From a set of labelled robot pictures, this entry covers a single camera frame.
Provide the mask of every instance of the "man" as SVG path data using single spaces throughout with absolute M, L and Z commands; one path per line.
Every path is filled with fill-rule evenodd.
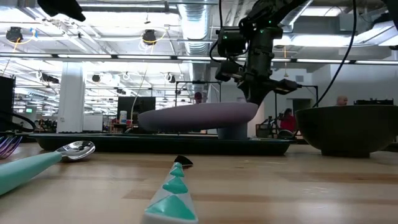
M 347 106 L 348 98 L 347 96 L 339 96 L 337 98 L 336 106 Z

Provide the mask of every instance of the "bowl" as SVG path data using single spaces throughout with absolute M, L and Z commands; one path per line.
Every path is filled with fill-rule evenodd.
M 295 115 L 303 138 L 324 156 L 369 157 L 398 134 L 398 106 L 331 106 Z

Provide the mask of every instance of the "teal and white object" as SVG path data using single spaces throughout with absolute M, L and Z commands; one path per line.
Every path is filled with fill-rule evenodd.
M 62 146 L 55 152 L 19 159 L 0 165 L 0 195 L 28 182 L 60 161 L 77 161 L 95 151 L 95 145 L 89 141 L 77 141 Z
M 182 165 L 175 162 L 145 209 L 141 224 L 197 224 Z

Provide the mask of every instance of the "table surface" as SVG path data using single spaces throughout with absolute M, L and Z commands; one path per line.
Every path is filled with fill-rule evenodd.
M 21 144 L 4 162 L 33 156 Z M 398 223 L 398 154 L 322 157 L 291 146 L 285 157 L 188 156 L 185 171 L 200 223 Z M 52 166 L 0 197 L 5 224 L 139 224 L 173 155 L 94 153 Z

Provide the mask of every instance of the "dark green tray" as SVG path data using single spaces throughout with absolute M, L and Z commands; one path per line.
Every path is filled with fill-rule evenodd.
M 154 134 L 31 134 L 41 148 L 54 151 L 74 141 L 92 141 L 100 152 L 282 156 L 293 141 L 219 140 L 216 136 Z

